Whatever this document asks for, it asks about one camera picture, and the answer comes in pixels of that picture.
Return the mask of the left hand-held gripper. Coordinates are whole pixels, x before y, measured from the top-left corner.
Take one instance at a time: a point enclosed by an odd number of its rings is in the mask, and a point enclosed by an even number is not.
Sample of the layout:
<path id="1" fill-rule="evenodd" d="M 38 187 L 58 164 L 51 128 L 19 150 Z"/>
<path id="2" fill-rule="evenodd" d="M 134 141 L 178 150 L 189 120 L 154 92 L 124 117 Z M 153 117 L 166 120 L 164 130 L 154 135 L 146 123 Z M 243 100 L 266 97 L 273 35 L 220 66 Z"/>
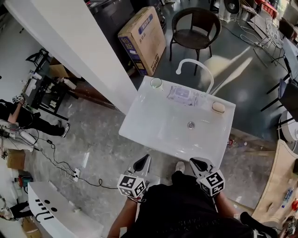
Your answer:
<path id="1" fill-rule="evenodd" d="M 146 178 L 150 165 L 149 154 L 132 162 L 127 169 L 128 174 L 121 174 L 119 177 L 117 188 L 120 194 L 131 199 L 142 199 L 147 190 Z"/>

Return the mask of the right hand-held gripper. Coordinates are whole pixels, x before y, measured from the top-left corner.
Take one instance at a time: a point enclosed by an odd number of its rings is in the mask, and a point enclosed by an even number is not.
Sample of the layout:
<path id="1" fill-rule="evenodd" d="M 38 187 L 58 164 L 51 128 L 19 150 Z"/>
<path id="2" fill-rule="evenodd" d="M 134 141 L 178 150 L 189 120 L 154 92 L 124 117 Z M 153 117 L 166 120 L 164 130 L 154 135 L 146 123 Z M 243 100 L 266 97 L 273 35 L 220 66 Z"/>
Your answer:
<path id="1" fill-rule="evenodd" d="M 216 172 L 201 178 L 202 174 L 209 173 L 214 167 L 213 163 L 209 159 L 195 157 L 191 158 L 189 163 L 201 190 L 209 197 L 216 196 L 225 188 L 225 179 L 221 170 L 217 170 Z"/>

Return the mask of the clear glass cup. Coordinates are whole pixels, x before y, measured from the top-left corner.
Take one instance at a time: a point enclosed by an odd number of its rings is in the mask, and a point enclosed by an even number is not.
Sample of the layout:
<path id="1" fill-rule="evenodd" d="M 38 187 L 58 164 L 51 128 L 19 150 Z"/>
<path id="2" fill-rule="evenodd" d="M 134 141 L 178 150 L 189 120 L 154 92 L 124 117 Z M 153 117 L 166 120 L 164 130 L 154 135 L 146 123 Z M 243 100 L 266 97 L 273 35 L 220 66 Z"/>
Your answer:
<path id="1" fill-rule="evenodd" d="M 160 78 L 153 78 L 151 81 L 150 81 L 150 85 L 151 85 L 151 82 L 155 82 L 156 84 L 156 90 L 160 90 L 160 91 L 163 91 L 163 81 L 160 79 Z"/>

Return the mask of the person's right forearm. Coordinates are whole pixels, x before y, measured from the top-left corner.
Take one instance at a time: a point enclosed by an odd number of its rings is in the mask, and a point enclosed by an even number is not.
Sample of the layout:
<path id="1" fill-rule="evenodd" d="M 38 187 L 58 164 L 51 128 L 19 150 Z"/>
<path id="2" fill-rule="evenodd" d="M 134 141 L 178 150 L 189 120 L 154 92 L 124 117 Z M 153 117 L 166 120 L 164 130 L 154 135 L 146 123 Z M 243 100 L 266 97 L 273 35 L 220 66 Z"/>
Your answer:
<path id="1" fill-rule="evenodd" d="M 237 215 L 237 210 L 227 199 L 223 192 L 219 192 L 215 197 L 215 204 L 217 207 L 217 212 L 221 217 L 234 218 Z"/>

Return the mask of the person's left forearm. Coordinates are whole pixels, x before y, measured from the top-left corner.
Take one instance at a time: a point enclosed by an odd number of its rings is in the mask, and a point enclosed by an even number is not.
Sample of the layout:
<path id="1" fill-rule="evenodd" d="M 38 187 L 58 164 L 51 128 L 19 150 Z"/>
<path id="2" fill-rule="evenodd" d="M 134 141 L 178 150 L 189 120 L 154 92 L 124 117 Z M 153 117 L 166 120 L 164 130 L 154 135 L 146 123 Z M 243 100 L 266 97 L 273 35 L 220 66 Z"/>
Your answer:
<path id="1" fill-rule="evenodd" d="M 107 238 L 119 238 L 121 228 L 126 227 L 128 230 L 135 223 L 137 207 L 138 205 L 135 201 L 127 198 L 124 207 L 112 224 Z"/>

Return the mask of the white sink basin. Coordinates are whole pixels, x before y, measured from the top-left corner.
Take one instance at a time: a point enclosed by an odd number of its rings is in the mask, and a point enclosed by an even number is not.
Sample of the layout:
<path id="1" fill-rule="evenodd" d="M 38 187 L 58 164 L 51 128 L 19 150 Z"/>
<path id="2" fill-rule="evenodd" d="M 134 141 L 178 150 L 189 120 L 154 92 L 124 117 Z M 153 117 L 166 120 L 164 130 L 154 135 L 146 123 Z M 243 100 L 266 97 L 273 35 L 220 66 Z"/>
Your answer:
<path id="1" fill-rule="evenodd" d="M 229 139 L 235 104 L 176 83 L 163 81 L 163 91 L 150 86 L 145 76 L 119 134 L 143 146 L 188 161 L 200 157 L 219 167 Z M 167 99 L 171 86 L 197 93 L 195 106 Z M 213 102 L 225 105 L 223 114 Z"/>

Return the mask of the light wooden table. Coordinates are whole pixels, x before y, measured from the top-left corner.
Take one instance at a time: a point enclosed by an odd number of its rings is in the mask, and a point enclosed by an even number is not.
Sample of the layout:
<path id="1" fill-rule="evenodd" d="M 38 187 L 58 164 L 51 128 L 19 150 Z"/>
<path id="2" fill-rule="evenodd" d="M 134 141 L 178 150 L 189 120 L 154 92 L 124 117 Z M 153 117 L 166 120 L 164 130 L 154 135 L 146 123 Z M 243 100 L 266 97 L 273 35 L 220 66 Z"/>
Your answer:
<path id="1" fill-rule="evenodd" d="M 297 159 L 298 155 L 283 140 L 278 140 L 268 182 L 252 214 L 258 222 L 282 225 L 289 216 L 296 215 L 291 204 L 298 199 L 298 175 L 293 173 Z M 285 208 L 282 208 L 282 202 L 289 188 L 293 188 L 293 194 Z"/>

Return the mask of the purple wet wipes packet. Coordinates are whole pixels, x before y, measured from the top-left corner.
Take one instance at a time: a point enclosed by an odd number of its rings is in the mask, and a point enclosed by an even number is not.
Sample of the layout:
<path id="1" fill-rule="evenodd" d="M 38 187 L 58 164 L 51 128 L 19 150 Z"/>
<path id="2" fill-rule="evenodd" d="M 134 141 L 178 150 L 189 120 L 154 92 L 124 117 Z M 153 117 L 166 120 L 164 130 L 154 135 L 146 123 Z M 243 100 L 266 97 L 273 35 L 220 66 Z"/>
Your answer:
<path id="1" fill-rule="evenodd" d="M 186 106 L 195 106 L 197 93 L 180 86 L 171 86 L 167 99 Z"/>

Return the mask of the plastic bottle blue label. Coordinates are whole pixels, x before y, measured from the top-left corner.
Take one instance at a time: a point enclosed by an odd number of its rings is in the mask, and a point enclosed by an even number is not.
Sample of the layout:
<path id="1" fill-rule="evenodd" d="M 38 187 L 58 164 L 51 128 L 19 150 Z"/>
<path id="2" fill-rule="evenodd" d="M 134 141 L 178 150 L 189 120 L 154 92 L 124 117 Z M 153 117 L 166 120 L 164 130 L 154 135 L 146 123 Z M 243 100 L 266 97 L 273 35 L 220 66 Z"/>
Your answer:
<path id="1" fill-rule="evenodd" d="M 286 193 L 286 195 L 285 195 L 285 197 L 284 197 L 284 200 L 283 200 L 283 202 L 282 202 L 282 205 L 281 205 L 282 208 L 285 208 L 285 206 L 286 206 L 287 203 L 289 202 L 289 200 L 290 200 L 292 194 L 293 194 L 293 188 L 289 188 L 289 189 L 287 190 L 287 193 Z"/>

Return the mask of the white round appliance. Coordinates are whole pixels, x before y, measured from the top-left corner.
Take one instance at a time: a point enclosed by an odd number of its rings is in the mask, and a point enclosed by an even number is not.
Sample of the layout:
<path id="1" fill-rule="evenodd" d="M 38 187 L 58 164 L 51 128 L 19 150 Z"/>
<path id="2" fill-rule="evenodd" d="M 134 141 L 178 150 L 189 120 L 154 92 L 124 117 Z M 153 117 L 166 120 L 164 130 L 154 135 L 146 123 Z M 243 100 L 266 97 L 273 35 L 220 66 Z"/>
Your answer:
<path id="1" fill-rule="evenodd" d="M 277 128 L 278 138 L 281 138 L 280 135 L 282 133 L 286 141 L 298 141 L 298 122 L 292 119 L 292 116 L 288 111 L 282 112 L 278 124 L 281 124 L 282 122 L 284 122 L 284 124 L 278 126 Z"/>

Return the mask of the white plastic bottle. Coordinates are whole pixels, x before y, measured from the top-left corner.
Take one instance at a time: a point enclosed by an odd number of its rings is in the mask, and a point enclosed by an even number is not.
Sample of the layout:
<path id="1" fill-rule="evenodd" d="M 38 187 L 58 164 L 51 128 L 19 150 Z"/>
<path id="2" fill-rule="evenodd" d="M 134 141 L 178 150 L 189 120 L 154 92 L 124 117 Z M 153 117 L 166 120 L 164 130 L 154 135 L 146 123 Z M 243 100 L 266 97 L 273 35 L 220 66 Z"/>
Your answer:
<path id="1" fill-rule="evenodd" d="M 75 90 L 76 89 L 76 84 L 74 84 L 71 80 L 63 78 L 63 82 L 71 89 Z"/>

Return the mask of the dark upholstered chair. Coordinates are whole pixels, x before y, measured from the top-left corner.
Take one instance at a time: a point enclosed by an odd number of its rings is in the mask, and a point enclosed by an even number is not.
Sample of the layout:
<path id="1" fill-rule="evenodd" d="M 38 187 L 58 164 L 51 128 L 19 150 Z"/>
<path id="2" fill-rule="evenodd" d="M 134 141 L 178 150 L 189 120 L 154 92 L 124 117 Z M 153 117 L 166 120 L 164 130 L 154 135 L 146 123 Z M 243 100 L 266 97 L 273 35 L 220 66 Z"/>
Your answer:
<path id="1" fill-rule="evenodd" d="M 278 97 L 262 108 L 261 111 L 266 110 L 278 101 L 288 112 L 298 113 L 298 84 L 296 81 L 289 79 L 286 83 L 281 79 L 278 87 Z"/>

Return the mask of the teal and red tool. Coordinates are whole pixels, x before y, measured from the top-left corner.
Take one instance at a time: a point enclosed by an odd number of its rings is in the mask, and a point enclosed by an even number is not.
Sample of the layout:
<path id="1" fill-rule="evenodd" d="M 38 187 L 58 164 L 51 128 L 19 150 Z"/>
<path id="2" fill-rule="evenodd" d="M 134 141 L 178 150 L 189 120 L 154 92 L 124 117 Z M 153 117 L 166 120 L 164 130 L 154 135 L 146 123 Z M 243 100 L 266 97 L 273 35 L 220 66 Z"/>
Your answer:
<path id="1" fill-rule="evenodd" d="M 19 187 L 24 188 L 27 187 L 29 182 L 33 182 L 33 178 L 31 176 L 19 175 L 14 178 L 14 182 L 19 185 Z"/>

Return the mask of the open brown cardboard box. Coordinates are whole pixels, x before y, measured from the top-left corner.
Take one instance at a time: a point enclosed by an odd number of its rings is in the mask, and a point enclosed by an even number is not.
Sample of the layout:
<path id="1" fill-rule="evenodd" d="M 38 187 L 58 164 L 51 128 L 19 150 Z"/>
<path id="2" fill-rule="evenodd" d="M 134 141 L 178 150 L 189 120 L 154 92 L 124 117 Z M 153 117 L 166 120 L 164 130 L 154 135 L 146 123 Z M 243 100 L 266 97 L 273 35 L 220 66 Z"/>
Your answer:
<path id="1" fill-rule="evenodd" d="M 53 77 L 58 78 L 69 78 L 69 74 L 64 67 L 56 58 L 52 58 L 49 63 L 49 71 Z"/>

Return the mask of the large printed cardboard box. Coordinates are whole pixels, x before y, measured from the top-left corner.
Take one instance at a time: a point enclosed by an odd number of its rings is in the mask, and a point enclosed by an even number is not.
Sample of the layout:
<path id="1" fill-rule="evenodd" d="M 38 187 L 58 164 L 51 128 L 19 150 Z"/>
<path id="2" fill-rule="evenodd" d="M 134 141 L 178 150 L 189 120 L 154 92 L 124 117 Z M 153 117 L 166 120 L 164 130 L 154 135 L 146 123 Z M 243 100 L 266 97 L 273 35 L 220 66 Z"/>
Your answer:
<path id="1" fill-rule="evenodd" d="M 166 47 L 156 9 L 143 7 L 121 29 L 118 39 L 139 73 L 153 76 Z"/>

